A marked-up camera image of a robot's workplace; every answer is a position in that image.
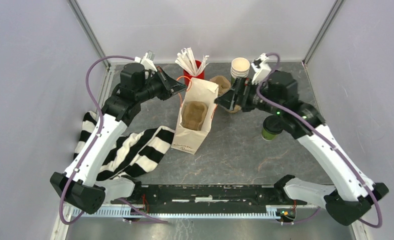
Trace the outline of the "beige paper gift bag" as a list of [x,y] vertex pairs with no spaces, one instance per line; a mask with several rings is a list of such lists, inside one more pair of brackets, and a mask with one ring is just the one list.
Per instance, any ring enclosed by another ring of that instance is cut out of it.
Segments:
[[217,104],[219,85],[217,83],[191,78],[180,101],[173,149],[195,154],[208,136]]

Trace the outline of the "brown pulp cup carrier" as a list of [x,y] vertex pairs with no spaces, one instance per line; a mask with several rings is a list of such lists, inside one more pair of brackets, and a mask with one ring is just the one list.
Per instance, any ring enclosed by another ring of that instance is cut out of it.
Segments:
[[208,107],[201,101],[189,101],[182,111],[181,125],[189,130],[200,131],[207,115]]

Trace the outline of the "black plastic cup lid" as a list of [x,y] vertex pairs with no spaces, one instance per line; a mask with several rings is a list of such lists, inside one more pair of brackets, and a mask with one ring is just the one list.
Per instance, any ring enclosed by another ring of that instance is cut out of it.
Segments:
[[281,134],[284,130],[280,118],[274,115],[265,118],[262,123],[262,129],[278,134]]

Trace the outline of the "green paper coffee cup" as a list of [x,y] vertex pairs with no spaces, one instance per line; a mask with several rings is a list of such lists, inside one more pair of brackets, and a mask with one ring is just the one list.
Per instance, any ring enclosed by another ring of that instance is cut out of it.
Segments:
[[261,131],[261,136],[265,141],[272,141],[273,139],[276,138],[276,136],[278,135],[278,133],[272,133],[266,129],[262,129]]

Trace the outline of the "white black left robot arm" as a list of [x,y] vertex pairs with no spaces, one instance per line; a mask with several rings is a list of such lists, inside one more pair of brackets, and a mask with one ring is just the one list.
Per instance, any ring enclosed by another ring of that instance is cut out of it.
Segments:
[[89,139],[64,172],[54,172],[50,183],[60,197],[59,216],[65,203],[94,214],[104,204],[124,198],[138,203],[142,190],[135,182],[119,177],[98,180],[101,167],[112,147],[141,111],[141,104],[158,98],[162,101],[185,91],[187,86],[168,76],[161,67],[146,67],[142,63],[126,64],[120,72],[120,82],[102,108]]

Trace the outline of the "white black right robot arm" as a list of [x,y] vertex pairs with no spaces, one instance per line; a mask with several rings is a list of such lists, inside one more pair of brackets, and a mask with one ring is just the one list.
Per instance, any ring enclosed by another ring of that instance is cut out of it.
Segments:
[[332,185],[322,185],[286,175],[274,184],[278,203],[296,200],[318,206],[344,226],[361,221],[371,208],[380,208],[388,187],[372,181],[350,160],[320,112],[299,99],[298,83],[290,73],[276,70],[260,84],[251,78],[237,78],[214,102],[226,110],[240,106],[243,112],[257,109],[268,113],[279,131],[304,146],[332,181]]

